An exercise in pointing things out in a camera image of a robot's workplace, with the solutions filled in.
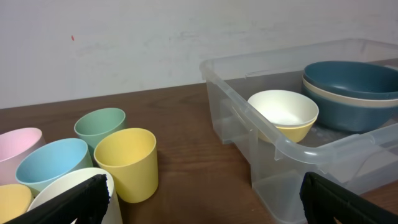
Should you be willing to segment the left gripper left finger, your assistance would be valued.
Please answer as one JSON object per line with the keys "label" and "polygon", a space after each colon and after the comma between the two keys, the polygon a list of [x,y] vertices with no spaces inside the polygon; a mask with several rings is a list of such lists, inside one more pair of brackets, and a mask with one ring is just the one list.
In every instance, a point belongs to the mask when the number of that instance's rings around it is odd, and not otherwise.
{"label": "left gripper left finger", "polygon": [[110,200],[106,181],[96,174],[6,224],[100,224]]}

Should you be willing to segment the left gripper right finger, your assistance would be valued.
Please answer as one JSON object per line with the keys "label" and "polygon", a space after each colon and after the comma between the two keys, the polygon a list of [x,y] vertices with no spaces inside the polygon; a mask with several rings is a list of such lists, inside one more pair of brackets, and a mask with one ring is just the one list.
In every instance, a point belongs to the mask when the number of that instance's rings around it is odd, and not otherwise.
{"label": "left gripper right finger", "polygon": [[315,172],[304,175],[300,199],[308,224],[397,224],[396,214]]}

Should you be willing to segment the small yellow bowl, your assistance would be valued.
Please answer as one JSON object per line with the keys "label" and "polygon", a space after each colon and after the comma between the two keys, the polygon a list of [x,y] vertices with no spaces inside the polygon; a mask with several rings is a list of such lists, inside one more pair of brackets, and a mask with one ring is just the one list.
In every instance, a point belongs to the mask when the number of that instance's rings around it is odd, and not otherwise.
{"label": "small yellow bowl", "polygon": [[310,121],[287,120],[272,121],[271,123],[289,140],[299,142],[304,139],[317,119]]}

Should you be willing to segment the small white bowl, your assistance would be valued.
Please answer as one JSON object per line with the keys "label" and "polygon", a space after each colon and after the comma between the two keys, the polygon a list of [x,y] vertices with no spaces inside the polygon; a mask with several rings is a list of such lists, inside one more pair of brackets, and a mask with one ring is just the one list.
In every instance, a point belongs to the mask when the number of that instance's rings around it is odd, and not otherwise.
{"label": "small white bowl", "polygon": [[276,126],[303,126],[315,121],[317,104],[293,91],[266,90],[255,93],[248,103]]}

